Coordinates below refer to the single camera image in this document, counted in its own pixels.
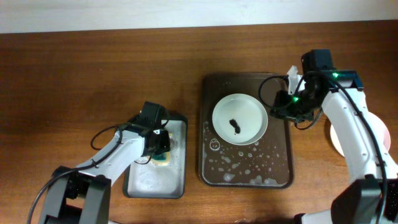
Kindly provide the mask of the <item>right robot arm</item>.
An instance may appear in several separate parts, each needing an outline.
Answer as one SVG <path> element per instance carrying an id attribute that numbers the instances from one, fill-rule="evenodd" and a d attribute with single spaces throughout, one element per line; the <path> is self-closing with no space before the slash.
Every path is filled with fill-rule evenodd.
<path id="1" fill-rule="evenodd" d="M 276 94 L 271 116 L 295 124 L 314 121 L 315 111 L 330 120 L 343 151 L 349 186 L 330 209 L 294 216 L 294 223 L 397 223 L 397 164 L 369 120 L 363 83 L 354 70 L 338 70 L 327 49 L 301 57 L 303 74 L 283 77 L 288 89 Z"/>

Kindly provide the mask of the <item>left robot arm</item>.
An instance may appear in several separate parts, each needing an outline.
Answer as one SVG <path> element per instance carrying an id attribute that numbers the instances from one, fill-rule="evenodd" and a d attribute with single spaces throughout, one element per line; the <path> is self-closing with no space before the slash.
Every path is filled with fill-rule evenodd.
<path id="1" fill-rule="evenodd" d="M 145 102 L 141 112 L 117 124 L 114 137 L 75 168 L 60 166 L 41 188 L 45 196 L 40 223 L 108 223 L 111 187 L 137 159 L 170 151 L 165 129 L 169 111 Z"/>

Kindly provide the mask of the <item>green and yellow sponge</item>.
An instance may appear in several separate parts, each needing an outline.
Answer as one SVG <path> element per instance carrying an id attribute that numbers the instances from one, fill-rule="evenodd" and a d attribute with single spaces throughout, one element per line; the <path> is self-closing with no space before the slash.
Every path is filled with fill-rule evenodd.
<path id="1" fill-rule="evenodd" d="M 151 162 L 157 166 L 167 166 L 170 163 L 170 153 L 164 152 L 159 155 L 153 155 Z"/>

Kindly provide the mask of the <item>cream white plate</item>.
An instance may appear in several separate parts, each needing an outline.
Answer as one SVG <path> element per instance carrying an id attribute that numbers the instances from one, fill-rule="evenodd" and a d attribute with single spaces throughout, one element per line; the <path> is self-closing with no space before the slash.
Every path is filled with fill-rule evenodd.
<path id="1" fill-rule="evenodd" d="M 341 148 L 340 142 L 338 140 L 338 136 L 336 134 L 336 131 L 333 127 L 333 125 L 330 126 L 330 139 L 331 139 L 331 143 L 333 145 L 333 147 L 335 148 L 335 150 L 344 157 L 344 153 L 343 150 Z"/>

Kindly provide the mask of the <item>pale green plate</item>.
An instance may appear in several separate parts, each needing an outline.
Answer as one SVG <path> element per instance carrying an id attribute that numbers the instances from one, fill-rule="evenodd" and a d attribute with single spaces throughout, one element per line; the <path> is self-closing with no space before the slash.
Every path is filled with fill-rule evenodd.
<path id="1" fill-rule="evenodd" d="M 217 135 L 237 146 L 252 144 L 263 137 L 268 127 L 266 109 L 255 97 L 235 93 L 215 105 L 211 121 Z"/>

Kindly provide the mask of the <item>pink plate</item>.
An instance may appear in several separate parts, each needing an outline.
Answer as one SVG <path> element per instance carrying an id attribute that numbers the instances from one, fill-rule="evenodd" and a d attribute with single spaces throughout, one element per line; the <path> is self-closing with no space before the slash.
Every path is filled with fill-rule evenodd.
<path id="1" fill-rule="evenodd" d="M 378 139 L 382 141 L 383 146 L 389 151 L 391 148 L 391 135 L 387 126 L 375 114 L 373 114 L 373 123 L 376 126 Z"/>

